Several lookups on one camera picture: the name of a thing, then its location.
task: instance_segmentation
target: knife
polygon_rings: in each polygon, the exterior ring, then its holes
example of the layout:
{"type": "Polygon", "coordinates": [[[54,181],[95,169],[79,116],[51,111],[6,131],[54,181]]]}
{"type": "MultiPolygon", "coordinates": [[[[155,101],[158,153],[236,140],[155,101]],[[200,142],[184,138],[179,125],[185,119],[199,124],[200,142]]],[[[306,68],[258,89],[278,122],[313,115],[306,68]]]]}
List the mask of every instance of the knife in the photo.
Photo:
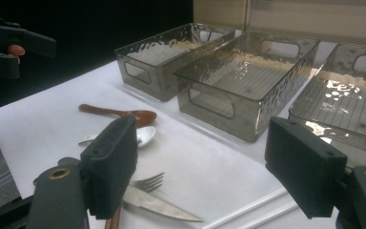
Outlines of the knife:
{"type": "Polygon", "coordinates": [[[123,200],[135,207],[145,209],[170,219],[187,222],[203,222],[203,219],[133,186],[127,187],[123,200]]]}

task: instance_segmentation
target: knife handle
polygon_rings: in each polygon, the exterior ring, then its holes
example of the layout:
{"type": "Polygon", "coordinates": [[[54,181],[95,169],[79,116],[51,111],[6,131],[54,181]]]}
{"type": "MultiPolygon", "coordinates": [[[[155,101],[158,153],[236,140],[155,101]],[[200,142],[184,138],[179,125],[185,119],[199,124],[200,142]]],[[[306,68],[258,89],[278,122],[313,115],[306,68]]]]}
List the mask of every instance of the knife handle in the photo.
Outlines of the knife handle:
{"type": "Polygon", "coordinates": [[[118,206],[114,216],[111,219],[106,220],[105,229],[118,229],[120,224],[121,205],[118,206]]]}

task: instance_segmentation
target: person's hand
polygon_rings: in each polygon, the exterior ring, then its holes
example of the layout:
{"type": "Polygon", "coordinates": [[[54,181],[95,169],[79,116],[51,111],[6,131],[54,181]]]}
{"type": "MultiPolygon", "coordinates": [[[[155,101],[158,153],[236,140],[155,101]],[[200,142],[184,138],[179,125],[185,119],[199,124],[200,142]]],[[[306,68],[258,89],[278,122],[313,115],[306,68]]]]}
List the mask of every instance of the person's hand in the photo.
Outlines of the person's hand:
{"type": "Polygon", "coordinates": [[[24,55],[26,53],[26,50],[23,49],[23,47],[19,45],[10,45],[8,46],[8,54],[12,55],[17,58],[17,62],[20,63],[20,57],[21,55],[24,55]]]}

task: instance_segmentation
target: utensil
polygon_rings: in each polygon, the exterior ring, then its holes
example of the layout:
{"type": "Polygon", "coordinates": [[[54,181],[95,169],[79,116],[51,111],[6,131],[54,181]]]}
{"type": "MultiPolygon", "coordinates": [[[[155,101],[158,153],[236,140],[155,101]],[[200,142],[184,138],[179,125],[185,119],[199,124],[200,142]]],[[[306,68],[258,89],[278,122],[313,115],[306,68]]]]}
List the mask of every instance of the utensil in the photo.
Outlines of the utensil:
{"type": "MultiPolygon", "coordinates": [[[[161,182],[163,175],[164,173],[160,173],[156,176],[149,177],[146,179],[132,180],[130,181],[129,185],[141,189],[144,192],[150,193],[162,185],[161,182]]],[[[118,229],[120,223],[120,214],[121,214],[121,206],[117,208],[117,211],[115,211],[111,219],[106,220],[105,229],[118,229]]]]}
{"type": "Polygon", "coordinates": [[[133,206],[148,210],[163,217],[187,222],[203,222],[203,219],[188,213],[160,198],[156,198],[138,188],[128,186],[123,200],[133,206]]]}
{"type": "Polygon", "coordinates": [[[97,115],[119,115],[120,117],[134,115],[136,126],[138,127],[147,126],[156,119],[156,113],[151,111],[117,111],[114,109],[93,107],[88,104],[79,105],[79,111],[97,115]]]}
{"type": "MultiPolygon", "coordinates": [[[[153,139],[156,129],[153,126],[138,128],[136,130],[136,141],[138,148],[146,146],[153,139]]],[[[87,135],[85,139],[78,143],[80,146],[87,146],[93,142],[99,135],[87,135]]]]}

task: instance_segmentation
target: spoon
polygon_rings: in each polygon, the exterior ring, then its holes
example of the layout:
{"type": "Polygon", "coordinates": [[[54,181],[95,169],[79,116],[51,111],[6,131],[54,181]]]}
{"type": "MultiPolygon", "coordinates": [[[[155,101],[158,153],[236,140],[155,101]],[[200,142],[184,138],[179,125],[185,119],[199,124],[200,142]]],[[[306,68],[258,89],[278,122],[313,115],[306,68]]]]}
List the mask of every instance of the spoon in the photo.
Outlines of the spoon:
{"type": "MultiPolygon", "coordinates": [[[[136,129],[136,143],[138,148],[144,147],[153,139],[156,129],[153,126],[147,126],[136,129]]],[[[88,135],[85,139],[78,143],[79,146],[87,146],[91,144],[99,135],[88,135]]]]}
{"type": "Polygon", "coordinates": [[[113,109],[93,107],[88,104],[81,104],[79,106],[79,111],[97,115],[119,115],[121,117],[134,115],[136,126],[138,127],[147,126],[156,119],[156,113],[151,111],[140,110],[124,112],[113,109]]]}

